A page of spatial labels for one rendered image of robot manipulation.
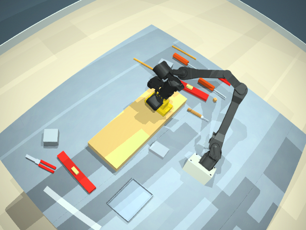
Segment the red rectangular bar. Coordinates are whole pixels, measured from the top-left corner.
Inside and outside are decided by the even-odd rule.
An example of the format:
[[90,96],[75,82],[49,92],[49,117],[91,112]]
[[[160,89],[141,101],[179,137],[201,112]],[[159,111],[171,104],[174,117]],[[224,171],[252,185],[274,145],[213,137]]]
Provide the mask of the red rectangular bar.
[[[181,81],[181,80],[180,80],[180,81]],[[205,92],[203,92],[203,91],[201,91],[201,90],[199,90],[199,89],[197,89],[197,88],[195,88],[195,87],[189,85],[188,83],[186,83],[186,82],[184,82],[184,81],[181,81],[181,83],[183,83],[183,85],[184,85],[184,87],[185,87],[183,90],[185,90],[185,91],[191,93],[192,95],[194,95],[194,96],[196,96],[196,97],[198,97],[198,98],[200,98],[200,99],[202,99],[202,100],[204,100],[204,101],[207,100],[207,98],[208,98],[209,95],[206,94]]]
[[57,155],[57,157],[70,171],[74,178],[77,179],[77,181],[88,191],[88,193],[91,193],[96,189],[95,185],[92,184],[92,182],[82,173],[82,171],[73,163],[73,161],[64,151]]

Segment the orange-handled awl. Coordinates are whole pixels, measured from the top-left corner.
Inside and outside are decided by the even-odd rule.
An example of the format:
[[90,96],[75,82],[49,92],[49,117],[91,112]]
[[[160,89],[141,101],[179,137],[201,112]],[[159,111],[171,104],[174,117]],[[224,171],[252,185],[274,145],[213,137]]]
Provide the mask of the orange-handled awl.
[[[208,83],[207,81],[205,81],[202,78],[199,78],[198,82],[202,85],[204,85],[206,88],[208,88],[209,90],[213,91],[215,90],[215,87],[213,85],[211,85],[210,83]],[[217,90],[215,90],[216,92],[218,92]],[[218,92],[219,94],[221,94],[220,92]],[[222,94],[221,94],[222,95]],[[225,97],[224,95],[222,95],[223,97]],[[226,98],[226,97],[225,97]]]
[[[184,59],[182,56],[178,55],[177,53],[174,53],[173,57],[185,65],[190,65],[188,60]],[[193,67],[192,65],[190,66]],[[195,67],[193,68],[196,69]]]

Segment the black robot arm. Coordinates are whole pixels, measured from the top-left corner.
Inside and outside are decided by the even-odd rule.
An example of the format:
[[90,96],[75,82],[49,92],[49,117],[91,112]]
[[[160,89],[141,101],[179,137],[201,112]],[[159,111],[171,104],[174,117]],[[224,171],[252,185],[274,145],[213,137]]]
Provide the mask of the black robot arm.
[[[228,131],[232,119],[234,118],[238,106],[248,93],[247,86],[244,83],[240,83],[229,70],[199,70],[191,67],[171,69],[166,61],[162,61],[162,63],[156,65],[153,68],[153,71],[157,74],[157,76],[151,78],[148,81],[147,86],[150,89],[155,89],[156,93],[163,84],[168,92],[174,92],[176,90],[180,92],[185,88],[180,79],[189,80],[194,78],[223,78],[226,79],[234,87],[232,101],[225,114],[222,124],[217,133],[213,132],[212,137],[209,140],[210,151],[207,151],[207,153],[205,153],[199,161],[199,164],[205,167],[206,170],[212,170],[216,163],[221,159],[221,149],[225,135]],[[168,80],[165,82],[162,80],[166,80],[167,78]]]

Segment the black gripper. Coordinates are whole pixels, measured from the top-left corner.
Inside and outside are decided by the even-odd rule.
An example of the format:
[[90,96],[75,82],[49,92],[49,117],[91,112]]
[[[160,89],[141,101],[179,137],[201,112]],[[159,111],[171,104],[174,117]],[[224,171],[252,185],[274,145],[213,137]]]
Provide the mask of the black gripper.
[[[147,100],[146,103],[153,109],[157,110],[162,104],[163,104],[163,99],[167,100],[169,97],[171,97],[174,92],[168,92],[164,84],[161,86],[161,88],[158,90],[157,96],[151,95]],[[162,97],[162,98],[161,98]]]

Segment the white flat strip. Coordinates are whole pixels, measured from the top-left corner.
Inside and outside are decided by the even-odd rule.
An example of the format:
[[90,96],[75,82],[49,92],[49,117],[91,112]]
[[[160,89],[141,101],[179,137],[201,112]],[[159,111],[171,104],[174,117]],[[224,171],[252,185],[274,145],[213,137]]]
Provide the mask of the white flat strip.
[[79,218],[81,221],[86,223],[88,226],[93,228],[94,230],[100,230],[101,226],[94,222],[92,219],[81,213],[78,209],[73,207],[70,203],[68,203],[66,200],[64,200],[62,197],[60,197],[56,192],[54,192],[51,188],[46,186],[44,189],[44,192],[46,192],[50,197],[52,197],[56,202],[58,202],[61,206],[63,206],[65,209],[70,211],[73,215],[75,215],[77,218]]

